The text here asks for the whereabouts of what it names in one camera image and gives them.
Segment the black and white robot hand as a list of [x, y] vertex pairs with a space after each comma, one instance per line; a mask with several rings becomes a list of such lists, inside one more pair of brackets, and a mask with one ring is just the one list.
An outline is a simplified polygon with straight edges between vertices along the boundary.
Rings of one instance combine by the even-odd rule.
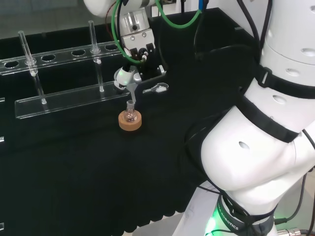
[[119, 91], [128, 85], [157, 80], [166, 75], [160, 54], [155, 46], [152, 29], [146, 29], [122, 37], [125, 53], [139, 63], [127, 60], [114, 74], [114, 86]]

